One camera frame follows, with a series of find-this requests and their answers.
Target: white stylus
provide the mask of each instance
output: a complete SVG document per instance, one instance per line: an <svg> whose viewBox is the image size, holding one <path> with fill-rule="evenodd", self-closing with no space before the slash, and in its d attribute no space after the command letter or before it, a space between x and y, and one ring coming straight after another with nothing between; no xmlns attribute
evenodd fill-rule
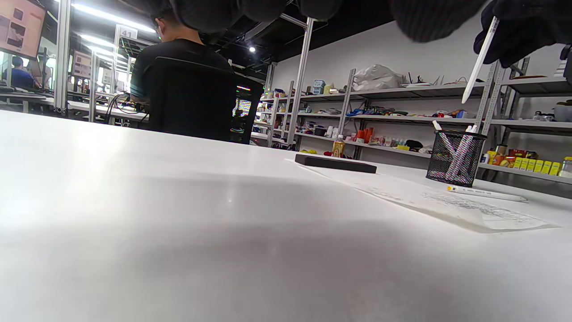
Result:
<svg viewBox="0 0 572 322"><path fill-rule="evenodd" d="M468 98L471 96L472 89L475 86L476 77L479 75L480 69L483 66L484 58L487 56L488 48L491 46L492 38L495 36L496 27L498 27L498 25L499 19L497 17L493 17L487 36L484 38L483 46L480 49L479 57L476 59L475 67L472 70L471 78L469 78L467 87L465 87L463 104L466 103Z"/></svg>
<svg viewBox="0 0 572 322"><path fill-rule="evenodd" d="M528 199L517 196L517 195L494 193L494 192L486 191L486 190L457 187L457 186L448 186L447 191L450 191L452 193L458 193L458 194L477 195L477 196L481 196L481 197L488 197L488 198L508 200L508 201L520 201L520 202L528 201Z"/></svg>

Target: black mesh pen holder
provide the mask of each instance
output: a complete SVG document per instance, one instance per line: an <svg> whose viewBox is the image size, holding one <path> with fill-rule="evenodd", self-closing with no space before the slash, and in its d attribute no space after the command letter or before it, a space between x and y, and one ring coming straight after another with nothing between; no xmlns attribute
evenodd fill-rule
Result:
<svg viewBox="0 0 572 322"><path fill-rule="evenodd" d="M486 135L477 133L435 131L433 155L426 178L461 187L472 187L486 139Z"/></svg>

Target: white plastic bag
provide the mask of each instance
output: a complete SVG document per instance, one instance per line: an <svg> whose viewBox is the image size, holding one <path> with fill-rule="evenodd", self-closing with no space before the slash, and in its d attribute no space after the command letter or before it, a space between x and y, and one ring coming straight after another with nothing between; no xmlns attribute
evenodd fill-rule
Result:
<svg viewBox="0 0 572 322"><path fill-rule="evenodd" d="M354 82L354 91L398 88L403 82L403 75L394 73L383 65L375 64L357 72Z"/></svg>

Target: table surface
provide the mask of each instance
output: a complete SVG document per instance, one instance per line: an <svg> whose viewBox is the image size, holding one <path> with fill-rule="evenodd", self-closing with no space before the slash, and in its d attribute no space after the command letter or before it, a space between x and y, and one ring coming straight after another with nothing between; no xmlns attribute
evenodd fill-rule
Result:
<svg viewBox="0 0 572 322"><path fill-rule="evenodd" d="M477 182L530 199L498 206L561 226L481 234L316 175L288 151L6 111L0 147L3 321L572 316L569 199Z"/></svg>

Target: sheet of paper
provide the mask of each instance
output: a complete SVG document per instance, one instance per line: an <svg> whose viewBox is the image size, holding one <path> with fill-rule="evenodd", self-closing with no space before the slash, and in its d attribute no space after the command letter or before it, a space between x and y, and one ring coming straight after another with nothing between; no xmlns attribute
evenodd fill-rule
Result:
<svg viewBox="0 0 572 322"><path fill-rule="evenodd" d="M558 227L486 201L473 201L445 189L438 190L389 175L298 165L364 193L482 233Z"/></svg>

